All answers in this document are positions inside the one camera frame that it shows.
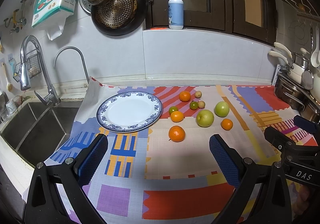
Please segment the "small orange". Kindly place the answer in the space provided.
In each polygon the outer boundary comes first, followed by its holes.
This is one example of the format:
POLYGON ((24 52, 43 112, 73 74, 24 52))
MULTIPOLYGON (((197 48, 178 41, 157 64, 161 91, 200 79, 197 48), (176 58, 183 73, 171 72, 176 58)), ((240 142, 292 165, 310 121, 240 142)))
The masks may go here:
POLYGON ((233 121, 231 119, 225 118, 221 121, 221 127, 224 130, 229 131, 233 127, 233 121))

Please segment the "green apple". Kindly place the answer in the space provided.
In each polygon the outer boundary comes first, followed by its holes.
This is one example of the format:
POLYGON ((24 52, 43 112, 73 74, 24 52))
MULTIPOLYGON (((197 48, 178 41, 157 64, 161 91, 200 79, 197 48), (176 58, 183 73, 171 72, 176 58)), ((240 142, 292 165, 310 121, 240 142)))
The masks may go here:
POLYGON ((214 112, 218 117, 226 117, 229 114, 228 103, 225 101, 218 102, 215 106, 214 112))
POLYGON ((197 116, 196 116, 196 123, 200 126, 200 127, 209 127, 213 124, 214 122, 214 114, 207 109, 201 110, 200 112, 198 112, 197 116))

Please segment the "small yellow fruit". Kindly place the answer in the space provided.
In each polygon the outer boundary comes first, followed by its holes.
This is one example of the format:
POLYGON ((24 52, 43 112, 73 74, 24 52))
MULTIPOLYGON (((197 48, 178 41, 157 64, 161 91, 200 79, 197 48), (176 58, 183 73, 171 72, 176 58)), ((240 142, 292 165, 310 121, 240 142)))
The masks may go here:
POLYGON ((199 98, 201 98, 201 96, 202 96, 202 92, 201 92, 201 91, 196 91, 195 97, 196 97, 197 99, 199 99, 199 98))
POLYGON ((205 102, 204 101, 198 101, 198 107, 200 109, 204 108, 206 106, 205 102))

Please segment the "small green citrus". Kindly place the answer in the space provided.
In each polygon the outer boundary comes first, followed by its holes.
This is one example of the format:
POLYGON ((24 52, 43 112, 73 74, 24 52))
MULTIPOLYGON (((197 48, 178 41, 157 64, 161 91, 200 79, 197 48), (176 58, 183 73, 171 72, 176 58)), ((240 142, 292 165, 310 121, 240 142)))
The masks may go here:
POLYGON ((171 114, 172 112, 176 112, 176 111, 178 111, 178 107, 176 107, 176 106, 171 106, 169 108, 169 114, 171 114))
POLYGON ((191 101, 190 104, 189 104, 189 108, 190 108, 191 110, 197 110, 198 107, 199 107, 199 104, 198 104, 198 102, 196 102, 196 101, 191 101))

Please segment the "large front orange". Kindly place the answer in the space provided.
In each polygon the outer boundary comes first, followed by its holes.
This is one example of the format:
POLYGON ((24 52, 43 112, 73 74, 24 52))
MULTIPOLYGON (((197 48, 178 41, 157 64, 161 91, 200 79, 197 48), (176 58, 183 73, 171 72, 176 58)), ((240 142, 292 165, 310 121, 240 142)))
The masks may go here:
POLYGON ((179 125, 175 125, 169 129, 168 136, 173 142, 182 142, 185 139, 185 131, 179 125))

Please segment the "yellow-orange citrus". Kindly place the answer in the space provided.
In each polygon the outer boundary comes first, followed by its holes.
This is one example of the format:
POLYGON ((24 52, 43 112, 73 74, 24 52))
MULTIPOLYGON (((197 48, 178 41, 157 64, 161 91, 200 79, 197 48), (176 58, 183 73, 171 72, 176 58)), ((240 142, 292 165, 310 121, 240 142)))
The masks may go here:
POLYGON ((178 123, 178 122, 181 122, 183 121, 184 119, 184 114, 180 111, 174 111, 170 114, 170 118, 171 120, 174 122, 174 123, 178 123))

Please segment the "cream kettle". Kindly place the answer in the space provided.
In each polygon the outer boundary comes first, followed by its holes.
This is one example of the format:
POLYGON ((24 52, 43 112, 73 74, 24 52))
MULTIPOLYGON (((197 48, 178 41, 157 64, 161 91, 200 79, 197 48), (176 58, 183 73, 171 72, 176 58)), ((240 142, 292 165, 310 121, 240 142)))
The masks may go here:
POLYGON ((313 74, 313 88, 310 90, 313 98, 319 103, 320 102, 320 72, 317 68, 312 68, 313 74))

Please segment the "steel sink basin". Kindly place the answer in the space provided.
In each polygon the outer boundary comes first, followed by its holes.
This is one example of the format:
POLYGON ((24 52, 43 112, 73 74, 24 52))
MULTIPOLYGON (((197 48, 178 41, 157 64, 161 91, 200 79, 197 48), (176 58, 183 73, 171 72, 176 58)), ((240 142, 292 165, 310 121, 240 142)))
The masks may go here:
POLYGON ((1 130, 6 143, 32 167, 51 156, 70 137, 81 102, 64 101, 57 106, 24 103, 1 130))

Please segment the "colourful patterned table mat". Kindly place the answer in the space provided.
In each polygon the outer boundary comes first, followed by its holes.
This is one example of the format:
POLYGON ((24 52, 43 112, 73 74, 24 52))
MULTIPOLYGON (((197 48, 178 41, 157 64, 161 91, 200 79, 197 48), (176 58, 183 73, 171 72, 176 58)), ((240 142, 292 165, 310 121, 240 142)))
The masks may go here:
POLYGON ((107 223, 210 223, 232 195, 234 187, 224 178, 209 149, 209 139, 219 134, 242 157, 259 164, 272 164, 280 153, 264 139, 264 130, 272 126, 299 145, 315 145, 315 139, 296 127, 296 112, 274 95, 272 86, 146 87, 163 105, 160 118, 149 127, 119 133, 103 128, 96 114, 108 98, 129 91, 91 79, 85 98, 74 119, 71 135, 43 162, 62 163, 76 157, 98 134, 108 139, 108 149, 84 192, 107 223), (189 102, 181 102, 179 93, 189 91, 189 102), (201 91, 201 98, 195 97, 201 91), (191 110, 191 101, 204 101, 202 109, 191 110), (229 114, 218 117, 215 106, 225 101, 229 114), (174 123, 171 106, 184 114, 174 123), (214 122, 200 127, 196 116, 210 110, 214 122), (225 118, 233 121, 231 130, 221 127, 225 118), (173 142, 168 132, 179 125, 185 131, 182 142, 173 142))

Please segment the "chrome pull-down faucet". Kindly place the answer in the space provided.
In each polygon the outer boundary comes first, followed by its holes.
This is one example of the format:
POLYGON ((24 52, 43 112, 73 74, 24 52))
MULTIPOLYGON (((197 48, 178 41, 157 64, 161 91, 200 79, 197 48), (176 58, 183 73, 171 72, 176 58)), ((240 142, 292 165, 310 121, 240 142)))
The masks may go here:
POLYGON ((30 78, 35 76, 34 73, 38 73, 39 69, 42 71, 44 80, 46 81, 48 94, 42 97, 36 90, 34 90, 35 96, 45 105, 52 103, 53 105, 58 105, 60 99, 57 95, 56 89, 50 80, 50 76, 44 61, 44 56, 39 40, 34 35, 28 35, 22 42, 20 49, 20 88, 22 91, 26 91, 31 88, 30 78), (34 46, 34 51, 36 51, 36 61, 33 62, 31 57, 27 57, 27 46, 32 43, 34 46))

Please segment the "blue rimmed white plate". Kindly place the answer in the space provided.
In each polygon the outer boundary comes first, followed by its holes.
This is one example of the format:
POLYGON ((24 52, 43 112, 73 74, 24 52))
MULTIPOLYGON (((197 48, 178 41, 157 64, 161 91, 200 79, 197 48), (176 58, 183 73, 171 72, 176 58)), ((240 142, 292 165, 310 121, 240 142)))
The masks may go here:
POLYGON ((136 132, 154 124, 163 112, 158 97, 144 91, 127 91, 105 100, 97 110, 98 123, 112 132, 136 132))

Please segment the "thin gooseneck faucet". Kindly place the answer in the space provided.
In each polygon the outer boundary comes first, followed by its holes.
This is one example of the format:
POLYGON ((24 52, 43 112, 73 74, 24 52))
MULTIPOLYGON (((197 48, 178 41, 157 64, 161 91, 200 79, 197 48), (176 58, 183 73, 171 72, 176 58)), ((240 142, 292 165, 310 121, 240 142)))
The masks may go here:
POLYGON ((59 50, 53 60, 53 69, 60 83, 72 81, 89 83, 85 58, 77 47, 67 46, 59 50))

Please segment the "blue soap pump bottle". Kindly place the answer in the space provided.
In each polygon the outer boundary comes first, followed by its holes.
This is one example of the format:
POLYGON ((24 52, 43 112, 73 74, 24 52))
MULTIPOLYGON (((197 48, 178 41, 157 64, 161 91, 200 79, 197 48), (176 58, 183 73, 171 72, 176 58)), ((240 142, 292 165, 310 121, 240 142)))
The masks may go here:
POLYGON ((183 0, 168 1, 168 24, 173 30, 181 30, 184 27, 184 2, 183 0))

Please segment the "brass perforated strainer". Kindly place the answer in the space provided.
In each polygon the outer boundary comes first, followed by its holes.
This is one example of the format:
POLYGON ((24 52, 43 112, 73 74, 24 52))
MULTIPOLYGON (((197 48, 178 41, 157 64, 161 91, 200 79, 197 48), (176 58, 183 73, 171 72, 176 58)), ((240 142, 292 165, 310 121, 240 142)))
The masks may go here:
POLYGON ((94 18, 102 26, 116 29, 133 19, 136 8, 136 0, 111 0, 96 8, 94 18))

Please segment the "black frying pan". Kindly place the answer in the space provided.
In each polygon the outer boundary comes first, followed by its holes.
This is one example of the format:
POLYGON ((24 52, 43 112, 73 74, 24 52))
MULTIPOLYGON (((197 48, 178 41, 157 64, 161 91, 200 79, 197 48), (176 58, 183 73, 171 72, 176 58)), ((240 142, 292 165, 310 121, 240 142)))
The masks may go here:
POLYGON ((110 0, 103 6, 92 6, 91 19, 101 33, 118 37, 136 30, 147 10, 147 0, 110 0))

